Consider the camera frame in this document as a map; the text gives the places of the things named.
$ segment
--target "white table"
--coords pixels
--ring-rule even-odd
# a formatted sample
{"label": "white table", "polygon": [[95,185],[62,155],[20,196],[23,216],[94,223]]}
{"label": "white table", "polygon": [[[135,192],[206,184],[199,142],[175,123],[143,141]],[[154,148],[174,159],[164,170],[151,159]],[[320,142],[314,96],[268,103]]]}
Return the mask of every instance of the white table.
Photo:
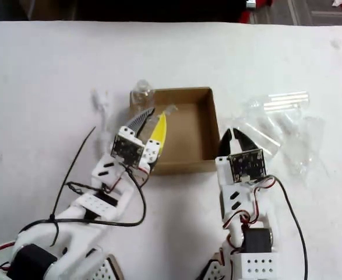
{"label": "white table", "polygon": [[[286,177],[280,159],[269,173],[283,179],[304,231],[309,279],[342,280],[342,27],[0,22],[0,243],[48,217],[77,147],[99,122],[91,90],[114,95],[118,125],[129,90],[142,78],[155,88],[210,86],[221,129],[250,96],[311,94],[310,114],[326,122],[325,168],[310,172],[306,185]],[[89,182],[96,137],[72,179]],[[111,232],[126,279],[195,279],[227,234],[216,174],[153,177],[144,192],[144,224]],[[302,279],[298,232],[279,188],[271,195],[283,279]],[[66,190],[59,211],[74,198]],[[135,197],[124,219],[141,211]]]}

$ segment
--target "plastic wrap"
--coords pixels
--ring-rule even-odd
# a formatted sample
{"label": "plastic wrap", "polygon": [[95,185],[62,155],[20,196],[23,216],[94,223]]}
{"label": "plastic wrap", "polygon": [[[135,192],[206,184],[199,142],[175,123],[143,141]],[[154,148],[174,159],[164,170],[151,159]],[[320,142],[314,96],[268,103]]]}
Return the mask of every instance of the plastic wrap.
{"label": "plastic wrap", "polygon": [[268,163],[281,150],[291,172],[303,176],[318,158],[324,127],[320,118],[304,117],[308,106],[307,92],[260,96],[245,103],[232,126],[263,149]]}
{"label": "plastic wrap", "polygon": [[244,105],[244,113],[234,120],[233,127],[262,148],[268,161],[292,136],[308,104],[307,92],[258,97]]}

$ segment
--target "black cable tie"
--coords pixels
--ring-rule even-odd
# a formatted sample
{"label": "black cable tie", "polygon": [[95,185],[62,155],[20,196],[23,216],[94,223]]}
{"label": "black cable tie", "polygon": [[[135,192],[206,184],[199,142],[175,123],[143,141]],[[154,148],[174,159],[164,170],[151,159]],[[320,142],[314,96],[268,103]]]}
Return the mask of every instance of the black cable tie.
{"label": "black cable tie", "polygon": [[59,226],[58,226],[58,223],[55,221],[55,215],[54,214],[50,214],[49,221],[51,221],[55,225],[55,228],[57,230],[57,232],[54,236],[54,240],[53,240],[52,244],[49,246],[49,247],[53,247],[55,245],[55,242],[57,242],[57,238],[59,235]]}

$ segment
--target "robotic arm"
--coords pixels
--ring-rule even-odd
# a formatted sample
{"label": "robotic arm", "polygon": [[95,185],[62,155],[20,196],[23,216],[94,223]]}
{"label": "robotic arm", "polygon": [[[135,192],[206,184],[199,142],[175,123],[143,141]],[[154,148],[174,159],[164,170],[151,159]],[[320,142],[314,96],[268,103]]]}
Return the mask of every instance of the robotic arm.
{"label": "robotic arm", "polygon": [[[0,279],[123,279],[105,242],[107,225],[136,226],[144,220],[146,204],[141,187],[160,156],[166,131],[162,114],[145,144],[137,138],[153,113],[154,108],[148,109],[120,128],[111,154],[105,153],[93,170],[91,186],[66,183],[75,191],[74,186],[87,187],[88,192],[55,219],[36,221],[21,230],[10,266],[0,268]],[[144,202],[143,218],[135,223],[117,222],[136,188]]]}
{"label": "robotic arm", "polygon": [[[240,153],[231,153],[235,140],[239,142]],[[266,194],[276,182],[284,192],[302,239],[307,279],[308,261],[300,226],[282,183],[277,177],[266,175],[262,149],[241,131],[228,129],[215,163],[223,229],[228,229],[229,234],[198,280],[279,279],[278,224]]]}

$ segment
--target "open cardboard box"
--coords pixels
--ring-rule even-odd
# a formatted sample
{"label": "open cardboard box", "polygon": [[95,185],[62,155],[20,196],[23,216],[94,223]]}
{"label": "open cardboard box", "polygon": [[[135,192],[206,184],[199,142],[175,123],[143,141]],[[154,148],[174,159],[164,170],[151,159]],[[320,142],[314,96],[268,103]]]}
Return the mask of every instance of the open cardboard box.
{"label": "open cardboard box", "polygon": [[157,89],[154,98],[155,114],[170,104],[178,109],[167,116],[167,136],[154,174],[215,171],[220,136],[212,90],[209,87]]}

